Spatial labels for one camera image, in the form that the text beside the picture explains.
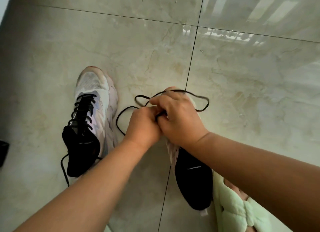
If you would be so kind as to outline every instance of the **marble tile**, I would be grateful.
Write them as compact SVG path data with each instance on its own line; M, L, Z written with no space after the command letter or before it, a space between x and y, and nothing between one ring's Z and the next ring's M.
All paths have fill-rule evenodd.
M195 32L191 26L50 7L9 9L0 29L0 137L10 143L0 172L0 231L12 231L66 188L61 134L81 70L96 65L109 72L119 112L134 105L135 95L185 87ZM123 130L129 116L119 120ZM111 219L114 231L158 228L169 167L160 143L130 178Z
M320 42L319 0L203 0L199 26Z
M319 53L318 43L199 28L187 90L210 98L200 113L210 131L320 165Z
M159 232L215 232L216 216L214 204L207 209L208 215L202 217L200 212L192 209L183 198L172 170L168 181L167 192Z
M152 19L170 23L197 25L202 0L19 0L54 6Z

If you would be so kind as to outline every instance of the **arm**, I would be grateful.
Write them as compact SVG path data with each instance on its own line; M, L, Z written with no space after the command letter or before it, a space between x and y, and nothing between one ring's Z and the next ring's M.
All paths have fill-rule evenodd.
M320 168L205 129L186 95L150 100L167 111L158 124L172 143L225 177L294 231L319 230Z
M160 138L155 111L134 111L122 143L15 231L103 231L132 170Z

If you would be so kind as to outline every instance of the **forearm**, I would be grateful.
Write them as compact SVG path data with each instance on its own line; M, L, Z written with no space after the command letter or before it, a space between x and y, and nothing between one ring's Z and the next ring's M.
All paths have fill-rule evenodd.
M123 142L94 169L24 222L16 231L103 231L124 186L144 154Z
M319 167L213 133L188 151L292 230L319 226L320 209L314 206L320 204Z

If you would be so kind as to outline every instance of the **person's left hand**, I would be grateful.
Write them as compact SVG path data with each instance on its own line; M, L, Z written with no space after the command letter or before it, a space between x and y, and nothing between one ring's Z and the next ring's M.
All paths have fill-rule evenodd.
M124 141L130 141L143 151L147 151L161 137L161 130L155 122L159 108L156 106L142 107L134 110Z

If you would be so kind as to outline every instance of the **person's right arm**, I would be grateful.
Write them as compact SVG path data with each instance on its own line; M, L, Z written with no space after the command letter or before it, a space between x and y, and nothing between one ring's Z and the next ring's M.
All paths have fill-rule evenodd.
M166 137L236 185L293 231L320 230L320 167L210 133L177 92L150 100Z

